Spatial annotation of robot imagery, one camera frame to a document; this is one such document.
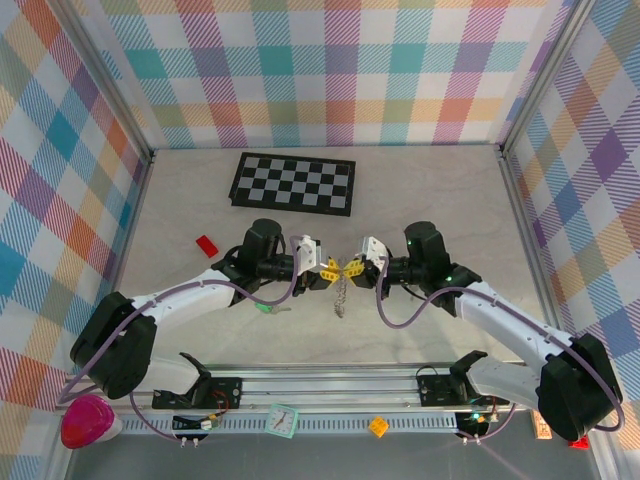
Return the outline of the black grey checkerboard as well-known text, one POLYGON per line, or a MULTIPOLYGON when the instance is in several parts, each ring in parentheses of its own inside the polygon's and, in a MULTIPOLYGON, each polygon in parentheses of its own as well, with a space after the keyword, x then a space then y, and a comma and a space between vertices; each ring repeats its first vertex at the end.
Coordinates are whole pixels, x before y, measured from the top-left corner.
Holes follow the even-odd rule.
POLYGON ((233 206, 348 217, 356 163, 280 154, 241 154, 229 199, 233 206))

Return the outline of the metal keyring with chain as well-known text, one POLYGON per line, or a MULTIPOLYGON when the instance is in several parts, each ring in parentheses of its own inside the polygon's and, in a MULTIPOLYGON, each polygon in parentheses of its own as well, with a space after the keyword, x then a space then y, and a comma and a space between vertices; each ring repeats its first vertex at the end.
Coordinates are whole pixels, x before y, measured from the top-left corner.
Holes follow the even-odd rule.
POLYGON ((334 313, 335 315, 342 319, 345 314, 345 302, 346 302, 346 292, 347 292, 347 278, 343 272, 343 268, 340 270, 340 279, 335 283, 337 297, 334 302, 334 313))

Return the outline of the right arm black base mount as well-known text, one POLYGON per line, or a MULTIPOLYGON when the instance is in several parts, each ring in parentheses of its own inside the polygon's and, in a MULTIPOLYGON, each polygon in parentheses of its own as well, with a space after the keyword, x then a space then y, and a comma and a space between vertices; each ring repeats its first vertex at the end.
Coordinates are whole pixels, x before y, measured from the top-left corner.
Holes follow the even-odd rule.
POLYGON ((440 373, 435 367, 425 365, 415 373, 417 393, 422 407, 435 406, 507 406, 508 400, 500 397, 481 396, 464 381, 450 373, 440 373))

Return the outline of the teal square clock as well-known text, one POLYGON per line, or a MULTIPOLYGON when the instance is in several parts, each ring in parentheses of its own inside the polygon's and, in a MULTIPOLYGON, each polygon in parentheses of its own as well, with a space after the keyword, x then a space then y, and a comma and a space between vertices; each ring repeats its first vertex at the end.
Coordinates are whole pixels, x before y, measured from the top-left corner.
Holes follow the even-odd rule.
POLYGON ((268 412, 265 432, 280 438, 292 439, 298 425, 297 409, 280 404, 273 404, 268 412))

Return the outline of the aluminium frame front post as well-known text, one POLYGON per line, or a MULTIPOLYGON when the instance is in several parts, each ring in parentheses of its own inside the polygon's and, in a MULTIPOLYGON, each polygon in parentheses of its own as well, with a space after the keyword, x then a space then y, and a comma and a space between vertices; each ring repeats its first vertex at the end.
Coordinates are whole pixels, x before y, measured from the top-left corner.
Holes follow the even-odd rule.
POLYGON ((72 458, 72 451, 66 447, 56 449, 50 457, 44 480, 65 480, 72 458))
POLYGON ((590 448, 601 480, 619 480, 616 460, 616 444, 609 433, 591 430, 588 434, 590 448))

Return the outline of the aluminium table side rail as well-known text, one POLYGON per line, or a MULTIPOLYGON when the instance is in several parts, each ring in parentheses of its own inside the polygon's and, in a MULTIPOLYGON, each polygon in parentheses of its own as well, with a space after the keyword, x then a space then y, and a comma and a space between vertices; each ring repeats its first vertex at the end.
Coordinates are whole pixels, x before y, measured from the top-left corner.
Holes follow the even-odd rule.
POLYGON ((543 316, 552 326, 558 329, 564 329, 565 325, 561 317, 559 306, 555 299, 551 283, 544 270, 537 237, 528 218, 524 197, 518 188, 516 176, 508 156, 500 149, 497 150, 497 161, 512 210, 516 218, 520 239, 523 244, 525 256, 543 316))
POLYGON ((127 224, 125 235, 122 237, 122 242, 121 242, 122 249, 120 251, 119 257, 117 258, 117 262, 115 263, 115 266, 112 270, 112 282, 109 284, 108 287, 104 287, 99 291, 99 295, 96 297, 95 307, 99 305, 100 301, 106 294, 110 293, 111 291, 119 291, 121 288, 121 283, 123 281, 127 261, 133 245, 135 232, 137 229, 137 225, 138 225, 143 204, 145 201, 145 196, 146 196, 150 179, 154 169, 154 164, 155 164, 154 155, 152 156, 152 159, 145 164, 141 173, 139 188, 135 197, 135 201, 133 202, 131 207, 129 222, 127 224))

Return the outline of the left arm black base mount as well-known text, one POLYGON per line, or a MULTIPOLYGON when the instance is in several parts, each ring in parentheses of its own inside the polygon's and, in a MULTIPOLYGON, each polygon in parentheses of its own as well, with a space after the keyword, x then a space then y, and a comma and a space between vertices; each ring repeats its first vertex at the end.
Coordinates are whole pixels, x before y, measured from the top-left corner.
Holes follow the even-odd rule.
POLYGON ((197 381, 186 393, 155 391, 154 410, 226 410, 238 409, 243 381, 240 377, 212 377, 197 381))

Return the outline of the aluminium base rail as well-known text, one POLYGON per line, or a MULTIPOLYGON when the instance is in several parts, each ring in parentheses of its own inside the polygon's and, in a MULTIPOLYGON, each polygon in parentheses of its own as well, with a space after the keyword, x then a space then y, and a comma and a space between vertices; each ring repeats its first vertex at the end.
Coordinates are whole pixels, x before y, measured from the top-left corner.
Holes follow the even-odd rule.
MULTIPOLYGON (((283 404, 306 413, 398 411, 402 408, 431 410, 500 411, 507 406, 435 406, 422 407, 415 373, 420 367, 400 365, 275 365, 243 367, 221 365, 212 368, 211 377, 240 377, 243 381, 239 411, 265 410, 272 404, 283 404)), ((437 364, 440 373, 448 366, 437 364)), ((481 396, 504 394, 487 391, 481 396)))

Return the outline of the wooden printed block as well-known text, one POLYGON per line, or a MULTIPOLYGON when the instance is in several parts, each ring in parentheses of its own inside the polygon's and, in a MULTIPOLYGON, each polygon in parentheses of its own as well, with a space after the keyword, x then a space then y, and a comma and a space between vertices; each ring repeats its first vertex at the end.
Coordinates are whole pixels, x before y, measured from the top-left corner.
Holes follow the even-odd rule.
POLYGON ((533 424, 534 436, 537 440, 551 440, 553 438, 553 433, 550 426, 538 411, 531 411, 531 419, 533 424))

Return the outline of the black connector bracket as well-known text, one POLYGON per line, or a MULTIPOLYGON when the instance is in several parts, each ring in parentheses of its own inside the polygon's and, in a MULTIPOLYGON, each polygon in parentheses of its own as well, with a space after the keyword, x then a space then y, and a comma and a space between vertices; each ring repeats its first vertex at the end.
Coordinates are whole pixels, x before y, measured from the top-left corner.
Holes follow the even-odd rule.
POLYGON ((456 412, 455 420, 457 426, 455 435, 462 439, 464 445, 480 445, 483 439, 496 435, 504 427, 497 412, 456 412))
POLYGON ((171 433, 184 448, 192 444, 195 448, 218 428, 223 418, 223 413, 212 413, 205 417, 184 417, 174 415, 171 422, 171 433))

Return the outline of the aluminium frame corner post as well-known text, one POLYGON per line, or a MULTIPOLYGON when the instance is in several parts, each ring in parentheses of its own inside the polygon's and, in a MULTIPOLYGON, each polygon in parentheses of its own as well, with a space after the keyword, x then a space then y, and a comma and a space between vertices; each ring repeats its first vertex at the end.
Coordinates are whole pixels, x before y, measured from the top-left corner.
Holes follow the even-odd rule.
POLYGON ((561 8, 565 15, 557 17, 550 26, 551 38, 543 42, 533 63, 536 70, 531 72, 535 76, 523 84, 525 90, 516 98, 517 102, 507 118, 509 129, 501 134, 498 142, 505 160, 514 153, 516 144, 524 135, 534 111, 556 77, 596 2, 597 0, 571 0, 567 7, 561 8))
POLYGON ((82 24, 80 15, 76 12, 71 0, 57 0, 61 11, 66 15, 70 24, 69 29, 75 35, 76 47, 88 65, 88 70, 93 76, 101 92, 108 103, 114 109, 115 115, 122 122, 123 128, 140 149, 148 163, 153 162, 154 150, 144 137, 144 134, 136 122, 124 96, 119 91, 114 77, 104 61, 95 42, 82 24))

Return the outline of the pink dome toy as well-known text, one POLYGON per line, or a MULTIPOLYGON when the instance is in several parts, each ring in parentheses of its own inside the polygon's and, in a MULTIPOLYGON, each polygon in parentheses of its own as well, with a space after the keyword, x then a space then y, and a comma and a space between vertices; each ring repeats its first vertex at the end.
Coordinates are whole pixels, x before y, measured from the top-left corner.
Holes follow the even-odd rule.
POLYGON ((72 401, 61 423, 60 438, 68 449, 79 449, 113 439, 123 429, 111 405, 93 394, 72 401))

